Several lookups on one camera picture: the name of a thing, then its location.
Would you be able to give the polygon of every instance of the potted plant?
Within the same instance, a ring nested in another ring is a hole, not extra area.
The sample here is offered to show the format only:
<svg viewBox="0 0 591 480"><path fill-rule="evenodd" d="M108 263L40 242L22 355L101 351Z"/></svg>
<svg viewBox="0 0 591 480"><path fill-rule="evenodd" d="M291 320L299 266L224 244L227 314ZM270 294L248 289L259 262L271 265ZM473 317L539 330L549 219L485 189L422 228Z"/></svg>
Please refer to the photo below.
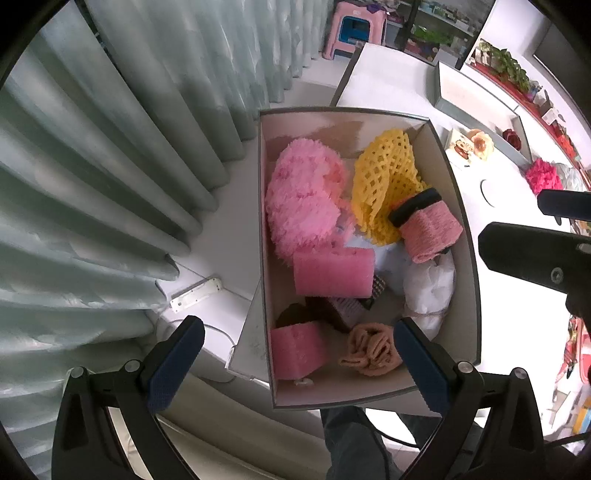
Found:
<svg viewBox="0 0 591 480"><path fill-rule="evenodd" d="M481 40L480 44L474 51L474 59L476 62L490 67L492 62L491 48L492 45L490 43L485 40Z"/></svg>
<svg viewBox="0 0 591 480"><path fill-rule="evenodd" d="M511 53L506 48L501 50L493 46L491 46L491 52L491 67L497 71L501 79L511 82L521 93L528 93L530 91L530 79L527 72L511 56Z"/></svg>

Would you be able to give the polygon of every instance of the white cable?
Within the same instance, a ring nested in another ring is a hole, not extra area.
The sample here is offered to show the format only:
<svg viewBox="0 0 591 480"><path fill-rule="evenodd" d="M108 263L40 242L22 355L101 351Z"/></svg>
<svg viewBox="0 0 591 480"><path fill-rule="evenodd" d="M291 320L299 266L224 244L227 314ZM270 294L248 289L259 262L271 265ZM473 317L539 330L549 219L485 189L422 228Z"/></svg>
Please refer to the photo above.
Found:
<svg viewBox="0 0 591 480"><path fill-rule="evenodd" d="M161 313L158 315L158 319L159 319L159 320L161 319L161 320L165 321L165 322L166 322L166 324L167 324L167 326L168 326L168 325L170 325L170 326L175 326L175 327L176 327L176 326L177 326L179 323L181 323L181 322L184 320L184 319L177 319L177 320L172 320L172 321L170 321L170 322L169 322L168 320L166 320L165 318L163 318L163 317L162 317L162 314L163 314L164 312L166 312L166 310L168 310L168 308L164 309L164 310L163 310L163 311L162 311L162 312L161 312ZM219 332L219 333L221 333L221 334L222 334L222 335L224 335L224 336L225 336L225 337L226 337L228 340L230 340L230 343L232 344L232 347L235 347L235 346L236 346L236 343L234 342L234 340L232 339L232 337L231 337L231 336L230 336L230 335L229 335L227 332L224 332L224 331L223 331L221 328L214 327L213 325L208 325L207 323L204 323L204 324L203 324L203 326L204 326L205 328L209 328L209 329L211 329L211 330L215 330L216 332ZM228 384L228 383L232 383L234 380L236 380L236 375L233 375L233 377L232 377L230 380L227 380L227 381L225 381L225 382L221 382L221 381L219 381L219 380L213 380L213 379L211 379L211 378L207 378L207 377L200 377L200 376L197 376L197 377L198 377L200 380L204 380L204 381L212 382L212 383L219 384L219 385L225 385L225 384Z"/></svg>

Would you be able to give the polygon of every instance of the screw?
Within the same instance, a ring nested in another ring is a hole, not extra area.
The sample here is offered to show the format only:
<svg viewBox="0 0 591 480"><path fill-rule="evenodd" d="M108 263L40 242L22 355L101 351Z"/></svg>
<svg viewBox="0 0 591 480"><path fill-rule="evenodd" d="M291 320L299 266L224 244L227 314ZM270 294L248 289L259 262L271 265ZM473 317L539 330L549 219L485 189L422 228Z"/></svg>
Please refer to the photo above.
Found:
<svg viewBox="0 0 591 480"><path fill-rule="evenodd" d="M72 378L80 378L84 374L84 368L82 367L74 367L70 372L70 376Z"/></svg>
<svg viewBox="0 0 591 480"><path fill-rule="evenodd" d="M457 365L457 369L462 372L463 374L469 374L472 373L472 371L474 370L474 367L472 366L471 363L468 362L460 362Z"/></svg>
<svg viewBox="0 0 591 480"><path fill-rule="evenodd" d="M522 368L516 368L515 369L515 376L517 378L525 380L527 378L527 372L525 370L523 370Z"/></svg>
<svg viewBox="0 0 591 480"><path fill-rule="evenodd" d="M562 271L562 268L553 268L552 273L550 274L550 280L552 280L552 283L560 285L564 280L564 272Z"/></svg>
<svg viewBox="0 0 591 480"><path fill-rule="evenodd" d="M130 360L125 364L125 371L126 372L137 372L139 370L139 361L137 360Z"/></svg>
<svg viewBox="0 0 591 480"><path fill-rule="evenodd" d="M584 254L591 254L591 244L578 244L577 249Z"/></svg>

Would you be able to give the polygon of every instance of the yellow foam net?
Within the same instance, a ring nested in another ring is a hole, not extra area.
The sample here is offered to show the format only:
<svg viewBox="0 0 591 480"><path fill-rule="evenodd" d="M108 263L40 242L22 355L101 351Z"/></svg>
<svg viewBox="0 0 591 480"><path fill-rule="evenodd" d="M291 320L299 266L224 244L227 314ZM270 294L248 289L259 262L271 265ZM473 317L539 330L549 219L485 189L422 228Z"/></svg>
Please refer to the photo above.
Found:
<svg viewBox="0 0 591 480"><path fill-rule="evenodd" d="M361 231L376 245L400 240L388 215L393 206L426 187L408 135L392 129L376 137L355 162L351 207Z"/></svg>

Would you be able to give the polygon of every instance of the white bracket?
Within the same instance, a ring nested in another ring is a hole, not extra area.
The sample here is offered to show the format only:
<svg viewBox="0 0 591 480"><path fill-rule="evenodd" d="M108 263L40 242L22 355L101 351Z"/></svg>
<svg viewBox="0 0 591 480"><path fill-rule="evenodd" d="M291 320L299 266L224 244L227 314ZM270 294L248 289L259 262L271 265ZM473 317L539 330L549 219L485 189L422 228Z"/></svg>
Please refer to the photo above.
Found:
<svg viewBox="0 0 591 480"><path fill-rule="evenodd" d="M174 313L182 312L222 290L223 285L221 279L217 277L208 278L195 285L191 290L173 298L170 301L170 308Z"/></svg>

